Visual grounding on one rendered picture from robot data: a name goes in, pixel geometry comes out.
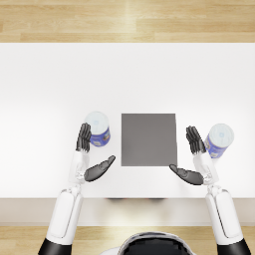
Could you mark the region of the blue can with white lid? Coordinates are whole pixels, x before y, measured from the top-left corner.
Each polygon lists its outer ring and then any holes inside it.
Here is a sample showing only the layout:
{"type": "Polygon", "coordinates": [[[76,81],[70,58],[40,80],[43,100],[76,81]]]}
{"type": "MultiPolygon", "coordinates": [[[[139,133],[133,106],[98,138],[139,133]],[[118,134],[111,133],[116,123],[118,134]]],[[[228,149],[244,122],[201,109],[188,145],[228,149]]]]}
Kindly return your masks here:
{"type": "Polygon", "coordinates": [[[204,144],[211,158],[219,158],[233,140],[232,128],[226,124],[217,124],[210,129],[204,144]]]}
{"type": "Polygon", "coordinates": [[[91,126],[91,144],[94,146],[106,145],[110,138],[110,126],[107,116],[101,112],[91,112],[85,122],[91,126]]]}

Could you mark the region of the dark grey square mat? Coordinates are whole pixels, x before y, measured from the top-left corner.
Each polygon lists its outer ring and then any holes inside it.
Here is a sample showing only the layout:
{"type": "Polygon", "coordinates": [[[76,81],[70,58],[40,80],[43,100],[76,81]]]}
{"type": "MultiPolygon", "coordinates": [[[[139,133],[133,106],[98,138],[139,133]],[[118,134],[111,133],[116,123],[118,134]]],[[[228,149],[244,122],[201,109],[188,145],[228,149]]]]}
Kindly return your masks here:
{"type": "Polygon", "coordinates": [[[122,114],[122,166],[177,164],[175,114],[122,114]]]}

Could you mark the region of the dark round robot body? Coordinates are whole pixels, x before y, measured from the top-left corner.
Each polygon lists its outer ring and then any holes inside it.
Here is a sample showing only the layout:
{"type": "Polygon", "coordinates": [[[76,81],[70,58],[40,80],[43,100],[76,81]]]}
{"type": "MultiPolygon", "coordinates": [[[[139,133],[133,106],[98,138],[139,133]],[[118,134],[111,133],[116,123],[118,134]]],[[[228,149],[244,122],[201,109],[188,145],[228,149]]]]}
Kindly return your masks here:
{"type": "Polygon", "coordinates": [[[166,232],[137,233],[122,246],[111,248],[100,255],[196,255],[178,236],[166,232]]]}

